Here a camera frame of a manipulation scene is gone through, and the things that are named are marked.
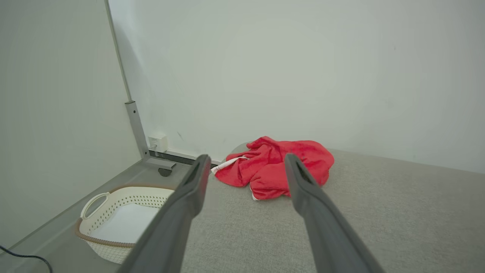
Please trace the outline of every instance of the baseboard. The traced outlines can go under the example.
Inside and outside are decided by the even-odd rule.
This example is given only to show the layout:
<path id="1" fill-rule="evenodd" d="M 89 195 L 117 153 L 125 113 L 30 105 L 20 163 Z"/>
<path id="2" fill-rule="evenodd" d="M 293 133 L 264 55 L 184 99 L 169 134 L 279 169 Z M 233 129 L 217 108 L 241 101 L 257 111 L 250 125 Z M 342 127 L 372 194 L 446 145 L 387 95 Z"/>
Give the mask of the baseboard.
<path id="1" fill-rule="evenodd" d="M 187 165 L 194 164 L 194 161 L 197 159 L 197 157 L 195 157 L 193 155 L 182 154 L 182 153 L 179 153 L 179 152 L 172 151 L 170 149 L 168 149 L 164 153 L 150 151 L 150 155 L 153 156 L 153 157 L 163 158 L 163 159 L 166 159 L 166 160 L 179 162 L 179 163 L 183 163 L 183 164 L 187 164 Z M 210 167 L 214 168 L 215 166 L 220 165 L 220 164 L 221 164 L 220 161 L 212 160 Z"/>

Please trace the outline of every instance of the wall socket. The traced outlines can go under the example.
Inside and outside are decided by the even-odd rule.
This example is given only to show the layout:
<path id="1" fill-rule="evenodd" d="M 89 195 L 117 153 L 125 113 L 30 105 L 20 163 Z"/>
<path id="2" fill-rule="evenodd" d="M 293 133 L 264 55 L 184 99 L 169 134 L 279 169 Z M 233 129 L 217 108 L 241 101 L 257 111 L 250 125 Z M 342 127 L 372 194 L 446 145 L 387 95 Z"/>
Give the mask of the wall socket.
<path id="1" fill-rule="evenodd" d="M 148 137 L 149 148 L 156 145 L 155 148 L 150 149 L 159 153 L 163 153 L 168 150 L 168 138 L 166 135 L 157 135 Z"/>

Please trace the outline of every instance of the red towel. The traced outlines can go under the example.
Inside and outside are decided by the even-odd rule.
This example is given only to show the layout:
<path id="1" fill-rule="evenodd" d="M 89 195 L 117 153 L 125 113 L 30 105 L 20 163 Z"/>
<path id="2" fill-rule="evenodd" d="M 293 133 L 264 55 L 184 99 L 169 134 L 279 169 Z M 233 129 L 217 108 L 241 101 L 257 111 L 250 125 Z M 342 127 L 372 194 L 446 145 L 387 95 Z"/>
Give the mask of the red towel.
<path id="1" fill-rule="evenodd" d="M 287 153 L 297 155 L 320 185 L 327 181 L 334 163 L 332 154 L 315 141 L 275 141 L 263 136 L 246 146 L 249 151 L 230 154 L 226 160 L 247 159 L 236 159 L 232 165 L 217 170 L 215 176 L 235 187 L 249 183 L 255 200 L 290 196 L 284 162 Z"/>

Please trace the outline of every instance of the white trim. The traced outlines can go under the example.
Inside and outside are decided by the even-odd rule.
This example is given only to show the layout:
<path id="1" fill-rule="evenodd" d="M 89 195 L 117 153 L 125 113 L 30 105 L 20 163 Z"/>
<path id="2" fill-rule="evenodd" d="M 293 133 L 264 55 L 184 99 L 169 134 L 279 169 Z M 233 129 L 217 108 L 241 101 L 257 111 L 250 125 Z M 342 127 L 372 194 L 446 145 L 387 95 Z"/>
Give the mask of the white trim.
<path id="1" fill-rule="evenodd" d="M 225 167 L 227 166 L 230 166 L 232 164 L 234 164 L 234 162 L 236 162 L 236 160 L 240 159 L 240 158 L 244 158 L 244 159 L 249 159 L 245 156 L 241 156 L 241 157 L 236 157 L 236 158 L 233 158 L 229 161 L 226 161 L 222 164 L 220 164 L 219 166 L 215 166 L 214 168 L 211 169 L 212 173 L 215 174 L 216 172 L 218 172 L 220 169 L 224 169 Z"/>
<path id="2" fill-rule="evenodd" d="M 260 201 L 259 199 L 257 199 L 256 197 L 254 197 L 254 193 L 253 193 L 253 189 L 251 188 L 251 185 L 249 185 L 249 189 L 251 190 L 251 196 L 253 196 L 253 200 L 254 201 Z"/>

